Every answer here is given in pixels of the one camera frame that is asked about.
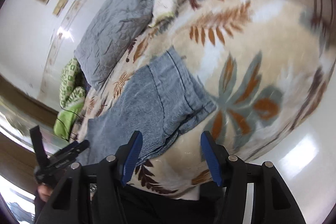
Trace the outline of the person's left hand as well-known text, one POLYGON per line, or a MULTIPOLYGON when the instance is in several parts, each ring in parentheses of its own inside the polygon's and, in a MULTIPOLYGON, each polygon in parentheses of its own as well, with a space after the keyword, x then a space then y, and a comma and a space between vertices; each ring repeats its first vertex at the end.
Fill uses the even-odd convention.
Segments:
POLYGON ((48 202, 52 192, 53 189, 50 188, 48 185, 40 184, 38 186, 38 194, 43 202, 48 202))

